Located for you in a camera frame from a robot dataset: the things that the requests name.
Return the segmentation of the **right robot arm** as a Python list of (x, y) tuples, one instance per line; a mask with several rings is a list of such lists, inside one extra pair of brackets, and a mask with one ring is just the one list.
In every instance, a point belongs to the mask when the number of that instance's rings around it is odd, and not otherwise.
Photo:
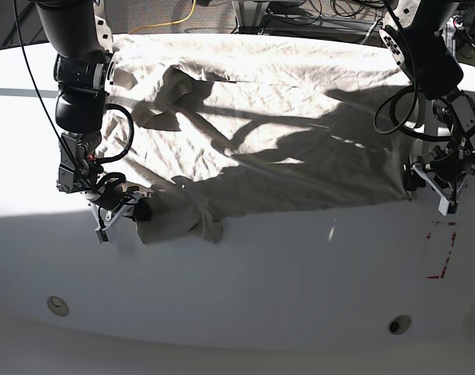
[[(134, 121), (121, 105), (107, 98), (113, 83), (113, 36), (105, 19), (97, 16), (96, 1), (34, 1), (48, 41), (56, 50), (53, 77), (58, 84), (55, 119), (60, 163), (57, 188), (66, 194), (81, 193), (94, 209), (98, 232), (125, 216), (147, 222), (152, 211), (137, 187), (125, 188), (122, 173), (107, 173), (104, 166), (121, 160), (134, 140)], [(97, 157), (102, 141), (102, 120), (118, 111), (127, 120), (127, 143), (114, 156)]]

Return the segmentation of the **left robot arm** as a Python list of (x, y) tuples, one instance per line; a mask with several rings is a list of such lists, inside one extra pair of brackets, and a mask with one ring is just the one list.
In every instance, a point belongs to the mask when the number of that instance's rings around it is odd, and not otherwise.
[[(444, 216), (457, 211), (458, 197), (475, 166), (475, 103), (459, 89), (463, 71), (441, 36), (458, 6), (457, 1), (386, 1), (379, 30), (382, 42), (411, 82), (383, 103), (393, 124), (389, 131), (444, 144), (434, 147), (431, 156), (410, 156), (403, 173), (405, 189), (430, 185), (440, 197), (438, 210)], [(407, 94), (412, 95), (412, 105), (424, 95), (449, 134), (433, 136), (409, 129), (406, 124), (413, 109), (398, 120), (398, 100)]]

